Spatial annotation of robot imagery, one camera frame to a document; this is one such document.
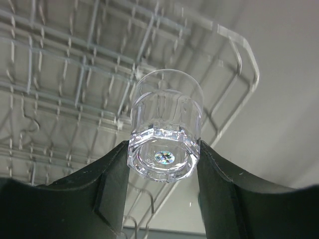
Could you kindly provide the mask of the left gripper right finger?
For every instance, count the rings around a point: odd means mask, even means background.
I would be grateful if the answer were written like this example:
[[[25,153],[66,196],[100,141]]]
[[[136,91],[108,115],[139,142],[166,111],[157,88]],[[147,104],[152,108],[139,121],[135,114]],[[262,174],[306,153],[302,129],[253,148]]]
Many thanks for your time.
[[[201,143],[199,204],[209,239],[316,239],[319,187],[285,187],[240,168]]]

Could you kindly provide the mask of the clear plastic cup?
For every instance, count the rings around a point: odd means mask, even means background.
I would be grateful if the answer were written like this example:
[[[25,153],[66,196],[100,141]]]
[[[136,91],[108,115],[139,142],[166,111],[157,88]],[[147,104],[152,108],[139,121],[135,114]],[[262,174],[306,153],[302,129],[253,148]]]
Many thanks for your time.
[[[183,71],[145,75],[133,94],[127,165],[157,182],[189,177],[200,157],[203,103],[201,86]]]

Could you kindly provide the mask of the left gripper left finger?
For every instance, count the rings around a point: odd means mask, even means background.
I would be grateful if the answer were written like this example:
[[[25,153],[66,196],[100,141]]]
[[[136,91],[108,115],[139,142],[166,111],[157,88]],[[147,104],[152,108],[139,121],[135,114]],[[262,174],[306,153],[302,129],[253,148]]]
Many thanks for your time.
[[[115,239],[128,187],[128,142],[50,185],[0,180],[3,239]]]

